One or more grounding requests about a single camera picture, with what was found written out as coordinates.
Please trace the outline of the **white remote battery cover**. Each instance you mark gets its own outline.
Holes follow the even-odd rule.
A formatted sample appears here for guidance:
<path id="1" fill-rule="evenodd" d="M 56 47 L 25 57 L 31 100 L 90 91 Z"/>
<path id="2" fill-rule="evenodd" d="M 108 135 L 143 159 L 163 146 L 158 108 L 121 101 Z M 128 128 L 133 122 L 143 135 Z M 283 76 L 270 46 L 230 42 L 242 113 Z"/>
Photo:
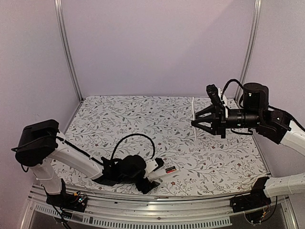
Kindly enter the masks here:
<path id="1" fill-rule="evenodd" d="M 191 100 L 191 109 L 192 109 L 192 121 L 195 120 L 195 109 L 194 109 L 194 97 L 192 97 Z M 194 133 L 194 141 L 197 141 L 197 132 L 196 132 L 196 128 L 194 126 L 193 127 L 193 133 Z"/>

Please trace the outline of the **white remote control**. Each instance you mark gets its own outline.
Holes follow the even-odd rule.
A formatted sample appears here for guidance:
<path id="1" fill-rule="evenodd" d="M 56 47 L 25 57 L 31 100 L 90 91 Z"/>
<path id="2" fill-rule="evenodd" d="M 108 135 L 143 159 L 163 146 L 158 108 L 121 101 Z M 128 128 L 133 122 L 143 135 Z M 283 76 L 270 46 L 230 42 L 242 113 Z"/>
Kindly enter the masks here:
<path id="1" fill-rule="evenodd" d="M 176 168 L 176 170 L 177 170 L 176 173 L 166 174 L 165 168 L 164 168 L 164 169 L 160 169 L 160 170 L 157 170 L 157 171 L 154 171 L 154 172 L 150 173 L 150 174 L 148 175 L 147 178 L 148 178 L 150 181 L 152 181 L 152 180 L 157 180 L 157 179 L 166 177 L 166 176 L 168 176 L 168 175 L 174 175 L 174 174 L 177 174 L 177 173 L 180 172 L 180 170 L 179 170 L 178 168 Z"/>

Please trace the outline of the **red battery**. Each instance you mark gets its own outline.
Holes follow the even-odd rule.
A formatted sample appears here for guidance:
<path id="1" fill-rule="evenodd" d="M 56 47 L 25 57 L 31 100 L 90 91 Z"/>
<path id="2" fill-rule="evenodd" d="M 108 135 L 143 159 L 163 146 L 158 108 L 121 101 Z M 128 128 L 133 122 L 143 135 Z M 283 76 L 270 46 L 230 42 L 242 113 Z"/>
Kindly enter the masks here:
<path id="1" fill-rule="evenodd" d="M 166 172 L 166 174 L 172 174 L 172 173 L 176 173 L 177 170 L 168 170 L 168 171 L 165 171 L 165 172 Z"/>

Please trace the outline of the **black battery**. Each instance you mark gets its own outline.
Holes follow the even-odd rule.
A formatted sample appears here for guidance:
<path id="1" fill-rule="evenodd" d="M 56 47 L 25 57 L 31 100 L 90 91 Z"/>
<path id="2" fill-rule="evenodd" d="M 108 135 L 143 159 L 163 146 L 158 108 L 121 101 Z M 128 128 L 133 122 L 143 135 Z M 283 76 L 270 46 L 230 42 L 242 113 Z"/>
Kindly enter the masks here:
<path id="1" fill-rule="evenodd" d="M 175 166 L 169 167 L 165 169 L 166 171 L 172 171 L 172 170 L 176 170 Z"/>

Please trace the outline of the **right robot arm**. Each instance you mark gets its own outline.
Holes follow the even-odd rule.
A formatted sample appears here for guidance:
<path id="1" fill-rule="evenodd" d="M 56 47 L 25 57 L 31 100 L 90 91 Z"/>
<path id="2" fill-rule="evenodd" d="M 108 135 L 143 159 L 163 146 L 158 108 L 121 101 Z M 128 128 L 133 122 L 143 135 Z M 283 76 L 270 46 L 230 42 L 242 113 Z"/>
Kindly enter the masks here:
<path id="1" fill-rule="evenodd" d="M 243 91 L 240 108 L 231 109 L 224 93 L 232 82 L 236 82 L 236 79 L 229 80 L 223 89 L 214 84 L 206 87 L 211 105 L 194 112 L 191 125 L 221 138 L 226 137 L 228 129 L 233 133 L 237 129 L 247 129 L 247 135 L 256 132 L 304 155 L 304 127 L 287 111 L 269 105 L 268 87 L 260 83 L 239 84 Z"/>

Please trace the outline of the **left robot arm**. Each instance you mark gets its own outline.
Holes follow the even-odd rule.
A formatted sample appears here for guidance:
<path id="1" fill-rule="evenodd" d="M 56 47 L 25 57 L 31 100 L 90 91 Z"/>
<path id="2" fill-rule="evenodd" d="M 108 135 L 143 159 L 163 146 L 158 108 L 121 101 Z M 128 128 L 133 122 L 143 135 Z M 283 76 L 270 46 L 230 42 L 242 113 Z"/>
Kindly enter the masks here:
<path id="1" fill-rule="evenodd" d="M 143 194 L 159 186 L 158 182 L 149 179 L 149 175 L 164 165 L 161 158 L 154 156 L 149 160 L 139 155 L 128 155 L 123 159 L 102 157 L 98 160 L 66 140 L 59 130 L 59 123 L 53 119 L 24 127 L 18 146 L 11 150 L 22 166 L 33 171 L 60 207 L 67 207 L 71 197 L 63 191 L 65 185 L 55 174 L 49 159 L 78 170 L 97 184 L 111 187 L 135 184 Z"/>

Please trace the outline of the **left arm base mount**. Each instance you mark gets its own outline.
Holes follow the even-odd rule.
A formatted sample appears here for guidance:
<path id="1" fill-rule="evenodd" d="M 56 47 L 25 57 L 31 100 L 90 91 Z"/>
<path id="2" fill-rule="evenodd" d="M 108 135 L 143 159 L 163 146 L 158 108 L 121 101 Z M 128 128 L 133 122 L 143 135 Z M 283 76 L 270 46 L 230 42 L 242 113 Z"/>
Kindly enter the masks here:
<path id="1" fill-rule="evenodd" d="M 46 192 L 46 203 L 60 209 L 68 209 L 77 212 L 85 212 L 88 202 L 88 196 L 85 193 L 77 191 L 76 193 L 69 194 L 66 192 L 66 184 L 61 179 L 61 190 L 59 194 L 50 194 Z"/>

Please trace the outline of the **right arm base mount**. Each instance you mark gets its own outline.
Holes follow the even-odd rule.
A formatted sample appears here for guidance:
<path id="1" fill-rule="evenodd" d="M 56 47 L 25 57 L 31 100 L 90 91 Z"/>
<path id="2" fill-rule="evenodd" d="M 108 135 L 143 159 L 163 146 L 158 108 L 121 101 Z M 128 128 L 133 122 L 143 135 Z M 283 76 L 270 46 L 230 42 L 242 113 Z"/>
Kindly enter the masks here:
<path id="1" fill-rule="evenodd" d="M 252 225 L 262 224 L 268 221 L 275 213 L 278 197 L 275 197 L 275 204 L 273 211 L 270 213 L 271 198 L 267 197 L 264 193 L 266 182 L 270 177 L 260 177 L 253 185 L 251 191 L 247 194 L 237 194 L 230 199 L 230 207 L 233 213 L 245 212 L 256 208 L 262 208 L 258 212 L 244 214 L 245 219 Z"/>

